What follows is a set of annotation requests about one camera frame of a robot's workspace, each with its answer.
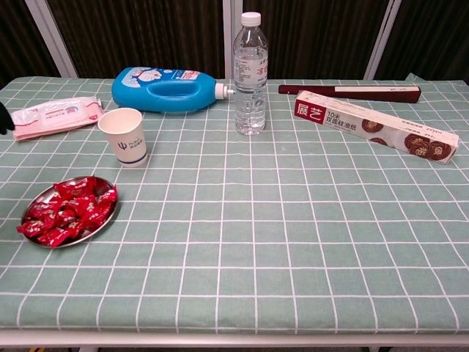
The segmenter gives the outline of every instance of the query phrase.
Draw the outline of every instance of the metal plate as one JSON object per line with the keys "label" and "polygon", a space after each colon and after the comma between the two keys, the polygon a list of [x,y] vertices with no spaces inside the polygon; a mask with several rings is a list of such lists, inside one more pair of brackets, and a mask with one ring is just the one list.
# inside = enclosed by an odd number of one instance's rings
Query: metal plate
{"label": "metal plate", "polygon": [[[84,178],[86,177],[89,177],[89,176],[80,176],[80,177],[74,177],[74,178],[70,178],[68,180],[65,180],[65,181],[62,181],[60,182],[61,184],[65,184],[65,185],[75,185],[77,184],[78,182],[80,182],[81,180],[83,180]],[[94,176],[95,179],[96,179],[96,187],[95,187],[95,195],[98,197],[100,196],[101,194],[104,194],[106,193],[108,190],[110,190],[112,187],[114,187],[114,185],[110,182],[108,182],[107,180],[104,180],[103,178],[100,178],[100,177],[96,177]],[[26,214],[29,212],[29,209],[31,208],[31,206],[36,203],[36,202],[44,202],[44,203],[49,203],[49,200],[51,200],[52,196],[56,193],[56,190],[53,186],[47,188],[46,190],[44,190],[42,193],[40,193],[35,199],[33,199],[28,207],[25,209],[25,211],[23,212],[23,215],[21,216],[21,223],[23,224],[24,222],[26,222],[26,219],[25,219],[25,216]],[[114,215],[116,209],[117,209],[117,202],[119,200],[117,200],[113,205],[112,205],[112,208],[111,208],[111,212],[108,216],[108,218],[106,219],[106,222],[104,224],[102,224],[100,227],[98,227],[95,231],[91,232],[91,231],[88,231],[88,230],[85,230],[80,236],[78,236],[77,238],[73,239],[73,240],[69,240],[67,239],[63,244],[61,244],[60,246],[57,246],[57,247],[54,247],[55,248],[64,248],[64,247],[68,247],[68,246],[73,246],[74,244],[77,244],[77,243],[80,243],[80,242],[83,242],[85,241],[87,238],[90,238],[92,237],[93,235],[96,235],[96,233],[98,233],[99,231],[101,231],[104,226],[107,225],[107,223],[109,222],[109,220],[111,220],[112,216]],[[51,248],[49,246],[46,246],[45,244],[42,244],[42,243],[39,243],[36,241],[36,238],[27,238],[25,235],[23,235],[24,238],[26,240],[28,240],[29,242],[31,243],[34,243],[35,245],[37,246],[41,246],[41,247],[45,247],[45,248]]]}

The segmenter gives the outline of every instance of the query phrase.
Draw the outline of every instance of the cookie picture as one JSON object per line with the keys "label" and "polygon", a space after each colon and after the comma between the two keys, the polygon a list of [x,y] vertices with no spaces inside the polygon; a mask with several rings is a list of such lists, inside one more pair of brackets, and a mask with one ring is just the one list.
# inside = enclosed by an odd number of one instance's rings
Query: cookie picture
{"label": "cookie picture", "polygon": [[409,153],[428,159],[433,156],[433,147],[429,142],[416,142],[410,146]]}
{"label": "cookie picture", "polygon": [[430,143],[432,148],[432,160],[442,160],[451,154],[451,146],[443,142],[432,142]]}
{"label": "cookie picture", "polygon": [[410,149],[415,143],[420,143],[420,142],[430,142],[430,139],[411,133],[410,135],[405,137],[405,140],[404,140],[404,144],[407,147],[407,149]]}
{"label": "cookie picture", "polygon": [[363,120],[361,122],[361,127],[366,132],[376,133],[378,131],[381,131],[381,129],[383,128],[383,125],[375,121]]}
{"label": "cookie picture", "polygon": [[378,137],[371,138],[370,141],[372,141],[374,143],[380,143],[382,145],[388,145],[388,143],[386,143],[386,141],[384,139],[378,138]]}

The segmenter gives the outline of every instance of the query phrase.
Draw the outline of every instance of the bottle cap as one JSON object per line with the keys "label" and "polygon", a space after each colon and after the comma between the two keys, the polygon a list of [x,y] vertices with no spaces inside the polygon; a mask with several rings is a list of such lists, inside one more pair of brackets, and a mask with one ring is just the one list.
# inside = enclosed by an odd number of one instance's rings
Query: bottle cap
{"label": "bottle cap", "polygon": [[258,12],[244,12],[241,15],[241,24],[246,27],[260,26],[261,14]]}
{"label": "bottle cap", "polygon": [[228,89],[223,83],[215,83],[215,99],[226,99],[228,95],[234,94],[235,91]]}

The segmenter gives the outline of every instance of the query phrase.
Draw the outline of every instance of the table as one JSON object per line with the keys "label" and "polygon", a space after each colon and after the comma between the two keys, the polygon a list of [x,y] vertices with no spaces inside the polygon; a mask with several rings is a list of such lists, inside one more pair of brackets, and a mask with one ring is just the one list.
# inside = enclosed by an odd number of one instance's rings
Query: table
{"label": "table", "polygon": [[[417,84],[417,104],[354,103],[455,132],[459,150],[441,165],[294,117],[295,96],[277,87],[302,83]],[[96,95],[109,110],[111,84],[18,78],[0,101]],[[0,340],[468,344],[469,87],[411,75],[267,90],[258,136],[236,133],[230,101],[145,113],[151,158],[138,169],[120,167],[96,125],[0,136]],[[105,231],[56,250],[17,234],[44,188],[93,174],[121,199]]]}

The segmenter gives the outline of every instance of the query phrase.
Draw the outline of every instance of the red candy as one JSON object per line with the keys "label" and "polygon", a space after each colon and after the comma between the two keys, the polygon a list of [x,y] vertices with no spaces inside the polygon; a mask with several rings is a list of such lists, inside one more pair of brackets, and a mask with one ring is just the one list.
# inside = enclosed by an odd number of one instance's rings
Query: red candy
{"label": "red candy", "polygon": [[76,215],[75,215],[75,211],[71,209],[65,209],[65,210],[59,211],[58,217],[59,217],[59,220],[57,222],[57,225],[59,227],[64,227],[64,226],[67,226],[69,223],[74,222]]}
{"label": "red candy", "polygon": [[51,248],[57,247],[67,240],[67,233],[65,230],[55,227],[47,231],[45,234],[37,239],[40,243],[46,244]]}
{"label": "red candy", "polygon": [[96,211],[87,220],[92,224],[101,226],[106,222],[110,212],[111,205],[102,205],[100,207],[96,207]]}
{"label": "red candy", "polygon": [[54,183],[53,186],[62,199],[69,200],[75,197],[94,194],[96,179],[94,177],[86,177],[76,185]]}
{"label": "red candy", "polygon": [[41,235],[44,232],[44,223],[39,220],[27,221],[20,226],[16,227],[19,233],[22,233],[28,238],[33,238]]}
{"label": "red candy", "polygon": [[117,201],[117,189],[116,189],[116,186],[114,186],[113,188],[111,188],[109,191],[107,191],[106,193],[100,195],[97,199],[96,199],[96,203],[98,205],[103,205],[103,204],[112,204],[114,202]]}
{"label": "red candy", "polygon": [[58,211],[59,208],[60,204],[36,202],[29,208],[26,217],[31,219],[40,219],[46,211],[52,210],[55,212]]}
{"label": "red candy", "polygon": [[89,196],[77,197],[64,201],[62,205],[65,209],[75,211],[76,215],[86,218],[91,215],[95,209],[95,196],[91,194]]}
{"label": "red candy", "polygon": [[85,230],[85,226],[86,225],[83,221],[74,221],[69,223],[68,226],[64,228],[67,238],[72,238],[73,240],[76,239],[81,232]]}
{"label": "red candy", "polygon": [[96,185],[95,177],[76,185],[54,183],[56,193],[47,203],[34,203],[25,215],[28,221],[17,231],[52,248],[79,238],[84,231],[95,231],[108,220],[117,201],[115,186],[96,197]]}

